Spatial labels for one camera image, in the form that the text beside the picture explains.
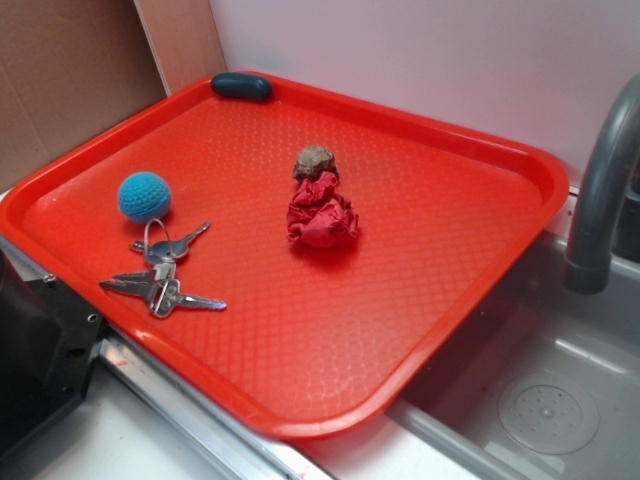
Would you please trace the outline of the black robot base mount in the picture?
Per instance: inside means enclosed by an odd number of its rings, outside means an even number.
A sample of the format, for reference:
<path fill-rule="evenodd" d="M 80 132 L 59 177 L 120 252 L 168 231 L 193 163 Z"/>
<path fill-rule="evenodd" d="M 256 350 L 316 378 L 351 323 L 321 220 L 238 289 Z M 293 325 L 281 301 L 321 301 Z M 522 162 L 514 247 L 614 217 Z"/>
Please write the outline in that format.
<path fill-rule="evenodd" d="M 24 280 L 1 256 L 1 458 L 86 398 L 105 330 L 101 313 L 61 280 Z"/>

